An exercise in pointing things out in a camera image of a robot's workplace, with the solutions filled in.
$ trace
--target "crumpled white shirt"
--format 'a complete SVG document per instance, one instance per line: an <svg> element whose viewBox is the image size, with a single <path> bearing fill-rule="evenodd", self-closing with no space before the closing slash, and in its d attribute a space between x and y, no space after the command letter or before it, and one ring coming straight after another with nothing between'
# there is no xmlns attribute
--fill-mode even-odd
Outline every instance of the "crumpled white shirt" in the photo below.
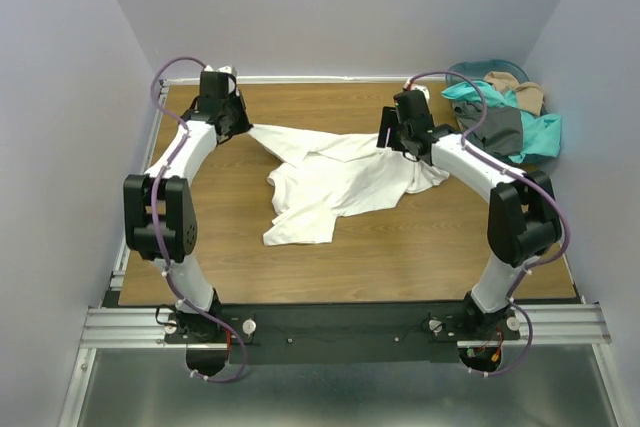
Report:
<svg viewBox="0 0 640 427"><path fill-rule="evenodd" d="M267 177L277 217L265 245L331 242L336 219L395 207L449 173L376 147L377 134L330 134L256 124L249 135L282 165Z"/></svg>

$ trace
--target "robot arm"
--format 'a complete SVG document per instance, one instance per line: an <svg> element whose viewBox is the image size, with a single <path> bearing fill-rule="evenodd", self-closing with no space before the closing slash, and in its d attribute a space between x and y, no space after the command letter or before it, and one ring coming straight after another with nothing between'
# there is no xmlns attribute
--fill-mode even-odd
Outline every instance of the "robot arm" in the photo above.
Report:
<svg viewBox="0 0 640 427"><path fill-rule="evenodd" d="M505 175L526 176L553 197L543 172L514 169L476 147L462 144L462 135L448 125L435 126L423 88L394 96L395 107L383 109L378 147L408 152L442 168L471 187L489 204L487 239L491 254L480 280L465 297L466 330L481 331L495 324L509 306L509 298L526 266L559 240L558 214L525 183ZM502 171L469 153L488 158Z"/></svg>
<svg viewBox="0 0 640 427"><path fill-rule="evenodd" d="M152 261L161 272L164 271L166 263L155 237L150 206L152 183L166 167L158 201L163 238L173 261L172 279L194 305L211 311L219 301L193 254L198 225L190 186L202 162L217 145L251 128L242 94L237 88L235 69L224 67L214 71L206 67L200 75L199 95L182 119L187 128L179 126L160 159L143 175L129 175L124 182L125 236L129 248L137 250L143 259ZM181 142L184 144L176 153ZM179 309L192 312L186 305Z"/></svg>

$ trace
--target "metal floor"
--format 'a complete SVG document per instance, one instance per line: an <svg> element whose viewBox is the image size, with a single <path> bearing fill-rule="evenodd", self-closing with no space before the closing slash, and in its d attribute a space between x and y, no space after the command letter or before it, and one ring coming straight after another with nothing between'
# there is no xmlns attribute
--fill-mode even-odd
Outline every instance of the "metal floor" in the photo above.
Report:
<svg viewBox="0 0 640 427"><path fill-rule="evenodd" d="M506 347L506 361L521 347ZM98 352L84 427L615 426L589 345L534 346L483 379L427 362L251 368L227 385L189 378L184 351Z"/></svg>

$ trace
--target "wooden table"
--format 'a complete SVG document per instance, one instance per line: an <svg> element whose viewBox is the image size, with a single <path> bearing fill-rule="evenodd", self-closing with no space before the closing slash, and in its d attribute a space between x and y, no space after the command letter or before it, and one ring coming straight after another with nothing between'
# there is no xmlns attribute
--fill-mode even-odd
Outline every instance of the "wooden table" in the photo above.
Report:
<svg viewBox="0 0 640 427"><path fill-rule="evenodd" d="M436 123L454 124L442 83L429 83ZM254 123L346 133L377 132L381 108L398 84L241 86ZM167 106L186 110L196 86L172 86ZM154 162L176 132L164 118ZM198 219L196 253L223 302L354 302L462 299L482 273L489 248L487 205L451 177L439 187L405 195L395 209L339 218L334 241L265 247L275 217L269 172L279 161L248 135L216 149L192 185ZM540 267L519 298L575 297L563 260ZM121 305L172 302L159 272L133 252Z"/></svg>

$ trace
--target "teal cloth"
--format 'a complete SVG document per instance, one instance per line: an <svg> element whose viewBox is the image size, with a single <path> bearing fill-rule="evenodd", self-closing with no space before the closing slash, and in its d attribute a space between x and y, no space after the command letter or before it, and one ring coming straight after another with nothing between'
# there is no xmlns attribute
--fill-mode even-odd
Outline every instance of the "teal cloth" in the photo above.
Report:
<svg viewBox="0 0 640 427"><path fill-rule="evenodd" d="M505 98L500 92L493 88L493 85L488 84L482 80L475 82L487 99L488 107L509 107L518 108L518 101L516 100L516 94L514 92L507 92ZM460 82L459 84L452 85L442 91L442 96L451 100L466 100L467 102L481 102L480 96L476 90L471 87L469 82Z"/></svg>
<svg viewBox="0 0 640 427"><path fill-rule="evenodd" d="M487 100L487 107L500 108L504 106L518 108L518 100L513 91L504 95L484 81L475 82ZM442 92L442 96L450 100L466 100L467 102L481 102L480 96L468 82L452 85ZM560 138L562 135L562 117L558 114L546 114L536 117L525 110L520 111L522 121L522 151L510 155L509 160L521 164L527 156L557 157L560 154Z"/></svg>

